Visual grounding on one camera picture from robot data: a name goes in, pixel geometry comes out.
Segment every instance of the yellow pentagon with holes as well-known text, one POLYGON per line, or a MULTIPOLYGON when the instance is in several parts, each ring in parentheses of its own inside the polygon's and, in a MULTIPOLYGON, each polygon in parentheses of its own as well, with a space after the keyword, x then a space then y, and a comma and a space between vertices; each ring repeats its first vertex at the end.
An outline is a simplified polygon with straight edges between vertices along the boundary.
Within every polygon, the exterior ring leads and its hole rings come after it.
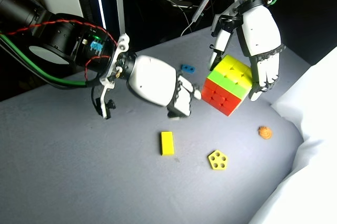
POLYGON ((220 150, 215 150, 209 155, 209 161, 213 170, 225 170, 227 168, 228 157, 220 150))

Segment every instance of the gray table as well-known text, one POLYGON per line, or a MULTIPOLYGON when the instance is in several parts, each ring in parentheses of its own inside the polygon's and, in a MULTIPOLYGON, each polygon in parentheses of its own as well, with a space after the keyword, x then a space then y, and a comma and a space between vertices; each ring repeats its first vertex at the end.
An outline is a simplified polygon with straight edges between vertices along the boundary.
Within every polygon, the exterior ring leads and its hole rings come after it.
MULTIPOLYGON (((202 85, 213 42, 206 29, 138 54, 194 65, 186 76, 202 85)), ((229 53, 247 62, 236 37, 229 53)), ((190 118, 170 121, 123 81, 110 93, 117 109, 107 121, 90 90, 44 86, 0 103, 0 223, 247 223, 302 142, 270 103, 308 67, 286 50, 274 90, 229 118, 194 101, 190 118), (272 139, 258 136, 261 125, 272 139), (175 156, 160 155, 161 131, 173 131, 175 156), (211 169, 215 149, 229 157, 227 170, 211 169)))

